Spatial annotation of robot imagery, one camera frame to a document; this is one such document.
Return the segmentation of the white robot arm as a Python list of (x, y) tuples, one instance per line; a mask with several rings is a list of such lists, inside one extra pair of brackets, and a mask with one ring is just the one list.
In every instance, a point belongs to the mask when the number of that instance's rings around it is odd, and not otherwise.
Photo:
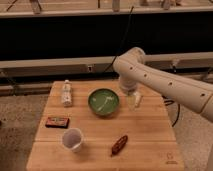
[(141, 83), (213, 123), (213, 84), (151, 68), (146, 60), (145, 52), (133, 47), (113, 62), (124, 94), (133, 94)]

